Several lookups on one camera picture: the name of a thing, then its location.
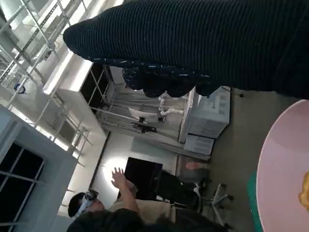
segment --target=white pipe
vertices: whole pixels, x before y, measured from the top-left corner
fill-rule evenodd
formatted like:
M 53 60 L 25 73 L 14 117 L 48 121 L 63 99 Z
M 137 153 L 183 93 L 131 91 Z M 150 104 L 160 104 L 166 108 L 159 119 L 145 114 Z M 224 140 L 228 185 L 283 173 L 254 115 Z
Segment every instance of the white pipe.
M 168 114 L 180 114 L 180 115 L 183 115 L 183 110 L 177 110 L 177 109 L 174 109 L 174 108 L 169 108 L 167 111 L 161 111 L 160 112 L 162 116 L 166 116 Z
M 160 100 L 160 106 L 159 106 L 159 111 L 160 111 L 160 114 L 162 116 L 166 116 L 168 114 L 180 114 L 180 115 L 183 115 L 183 110 L 177 110 L 177 109 L 174 109 L 174 108 L 169 108 L 167 111 L 164 111 L 164 105 L 165 105 L 165 97 L 167 96 L 168 94 L 167 93 L 164 93 L 162 94 L 160 97 L 159 97 L 159 100 Z

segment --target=black window pane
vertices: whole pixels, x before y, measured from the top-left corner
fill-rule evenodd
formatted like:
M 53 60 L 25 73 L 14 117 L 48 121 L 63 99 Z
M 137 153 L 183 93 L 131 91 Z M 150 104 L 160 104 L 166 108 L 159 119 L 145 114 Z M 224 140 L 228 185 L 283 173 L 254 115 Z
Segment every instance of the black window pane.
M 88 76 L 86 77 L 83 86 L 81 88 L 81 93 L 84 96 L 86 102 L 89 102 L 90 97 L 92 95 L 93 90 L 96 87 L 96 83 L 93 79 L 93 77 L 91 76 L 91 74 L 89 73 Z
M 3 161 L 0 163 L 1 171 L 8 172 L 10 170 L 20 150 L 21 150 L 20 146 L 12 144 L 9 151 L 6 153 L 6 156 L 4 157 Z
M 1 209 L 5 209 L 1 214 L 0 222 L 10 222 L 14 217 L 23 202 L 31 182 L 9 177 L 0 192 Z
M 95 94 L 92 97 L 90 102 L 90 107 L 99 108 L 102 102 L 102 96 L 98 89 L 96 89 Z
M 24 150 L 15 168 L 13 169 L 13 173 L 34 179 L 42 162 L 43 159 L 41 157 L 28 150 Z
M 99 86 L 99 88 L 100 88 L 102 94 L 104 94 L 104 91 L 105 91 L 105 89 L 106 89 L 106 87 L 107 87 L 107 83 L 108 83 L 108 82 L 107 82 L 107 77 L 106 77 L 105 73 L 103 73 L 103 75 L 102 75 L 102 77 L 101 77 L 101 80 L 100 80 L 100 82 L 98 83 L 98 86 Z
M 98 63 L 93 63 L 91 70 L 92 70 L 93 75 L 95 76 L 95 79 L 98 81 L 101 73 L 103 72 L 103 65 L 98 64 Z
M 0 227 L 0 232 L 8 232 L 9 229 L 10 229 L 9 226 L 1 226 L 1 227 Z

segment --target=black office chair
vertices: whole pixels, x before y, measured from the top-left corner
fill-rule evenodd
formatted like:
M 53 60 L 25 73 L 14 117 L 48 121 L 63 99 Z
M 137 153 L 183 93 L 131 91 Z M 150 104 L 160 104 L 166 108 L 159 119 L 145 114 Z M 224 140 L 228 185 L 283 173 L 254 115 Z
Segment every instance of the black office chair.
M 203 209 L 198 189 L 195 183 L 182 182 L 178 177 L 162 170 L 157 176 L 155 192 L 171 203 L 201 213 Z

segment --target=chair wheel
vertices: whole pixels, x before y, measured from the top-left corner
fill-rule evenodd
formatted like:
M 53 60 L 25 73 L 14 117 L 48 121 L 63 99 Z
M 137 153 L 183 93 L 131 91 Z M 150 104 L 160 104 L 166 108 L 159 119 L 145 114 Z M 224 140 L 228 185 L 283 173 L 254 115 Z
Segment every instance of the chair wheel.
M 233 227 L 231 227 L 229 224 L 225 223 L 224 224 L 224 228 L 228 229 L 228 230 L 231 230 L 233 229 Z
M 230 201 L 233 201 L 233 200 L 234 200 L 234 196 L 231 196 L 231 195 L 228 195 L 227 198 L 228 198 Z

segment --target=white wall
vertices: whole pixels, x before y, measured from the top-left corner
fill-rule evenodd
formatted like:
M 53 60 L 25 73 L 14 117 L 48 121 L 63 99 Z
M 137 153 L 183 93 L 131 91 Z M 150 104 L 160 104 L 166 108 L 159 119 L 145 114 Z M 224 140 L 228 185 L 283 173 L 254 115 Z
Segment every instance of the white wall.
M 112 132 L 92 186 L 100 192 L 98 198 L 106 208 L 113 204 L 118 195 L 118 190 L 111 184 L 112 169 L 114 167 L 125 169 L 129 157 L 162 163 L 163 169 L 167 171 L 175 168 L 175 153 L 134 137 Z

